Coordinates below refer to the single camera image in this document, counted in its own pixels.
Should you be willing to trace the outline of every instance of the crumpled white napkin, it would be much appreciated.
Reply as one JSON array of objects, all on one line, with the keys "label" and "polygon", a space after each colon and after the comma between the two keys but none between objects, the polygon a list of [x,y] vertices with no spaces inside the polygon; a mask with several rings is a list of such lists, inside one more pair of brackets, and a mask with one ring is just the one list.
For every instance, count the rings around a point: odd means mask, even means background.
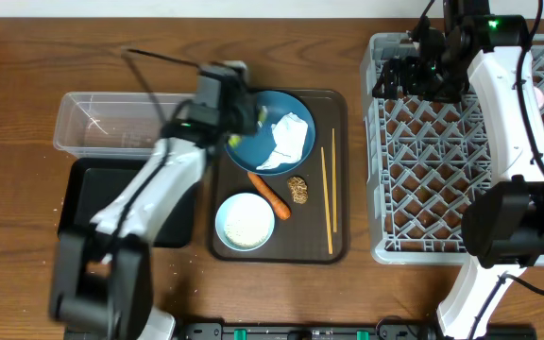
[{"label": "crumpled white napkin", "polygon": [[257,170],[275,169],[283,163],[295,163],[301,160],[303,144],[306,141],[308,124],[296,114],[288,113],[272,126],[272,136],[276,147],[270,157]]}]

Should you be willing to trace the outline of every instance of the white backdrop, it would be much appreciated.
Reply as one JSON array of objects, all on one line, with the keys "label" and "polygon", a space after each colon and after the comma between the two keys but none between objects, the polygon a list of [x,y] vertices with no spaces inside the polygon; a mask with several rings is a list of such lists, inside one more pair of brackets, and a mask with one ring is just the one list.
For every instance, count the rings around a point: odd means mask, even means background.
[{"label": "white backdrop", "polygon": [[[0,17],[404,18],[428,0],[0,0]],[[442,0],[430,16],[442,17]],[[536,0],[490,0],[495,14],[533,18]]]}]

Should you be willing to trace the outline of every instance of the bowl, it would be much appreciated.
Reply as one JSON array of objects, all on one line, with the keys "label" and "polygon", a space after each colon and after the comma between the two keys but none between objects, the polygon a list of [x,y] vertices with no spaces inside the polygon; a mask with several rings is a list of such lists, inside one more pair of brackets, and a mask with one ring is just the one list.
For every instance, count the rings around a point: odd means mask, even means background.
[{"label": "bowl", "polygon": [[[261,91],[256,94],[257,106],[265,106],[267,115],[262,127],[255,136],[244,136],[235,147],[226,145],[226,151],[230,158],[243,169],[263,176],[279,175],[289,172],[298,167],[308,158],[315,142],[315,124],[308,108],[297,98],[279,91]],[[297,117],[308,124],[308,131],[303,143],[301,160],[295,163],[283,163],[274,169],[257,170],[276,147],[272,126],[288,113],[294,113]]]},{"label": "bowl", "polygon": [[274,213],[268,202],[255,194],[233,195],[215,215],[217,237],[230,249],[250,251],[272,236]]}]

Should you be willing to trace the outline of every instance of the brown nugget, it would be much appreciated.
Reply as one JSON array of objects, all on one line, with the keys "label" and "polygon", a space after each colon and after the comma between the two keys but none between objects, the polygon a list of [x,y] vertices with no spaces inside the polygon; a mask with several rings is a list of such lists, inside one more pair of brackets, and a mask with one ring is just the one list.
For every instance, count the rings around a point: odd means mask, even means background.
[{"label": "brown nugget", "polygon": [[293,176],[287,180],[287,184],[294,202],[303,204],[308,201],[308,185],[303,178]]}]

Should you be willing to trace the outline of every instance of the brown table top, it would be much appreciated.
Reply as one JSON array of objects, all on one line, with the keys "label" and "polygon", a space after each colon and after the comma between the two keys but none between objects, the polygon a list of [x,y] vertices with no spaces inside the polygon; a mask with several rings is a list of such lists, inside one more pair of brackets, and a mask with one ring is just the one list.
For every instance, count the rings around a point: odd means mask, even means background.
[{"label": "brown table top", "polygon": [[[192,243],[154,251],[155,300],[177,317],[236,323],[370,323],[423,319],[447,295],[455,266],[380,265],[366,222],[366,136],[358,66],[377,32],[414,20],[0,19],[0,339],[61,339],[46,313],[57,223],[74,158],[52,146],[71,91],[141,92],[118,58],[133,45],[192,60],[244,60],[253,85],[333,89],[348,102],[351,247],[335,265],[226,263],[205,247],[209,178]],[[194,70],[141,67],[158,92],[196,89]],[[523,276],[544,288],[544,268]],[[544,339],[544,297],[513,286],[492,316],[533,323]]]}]

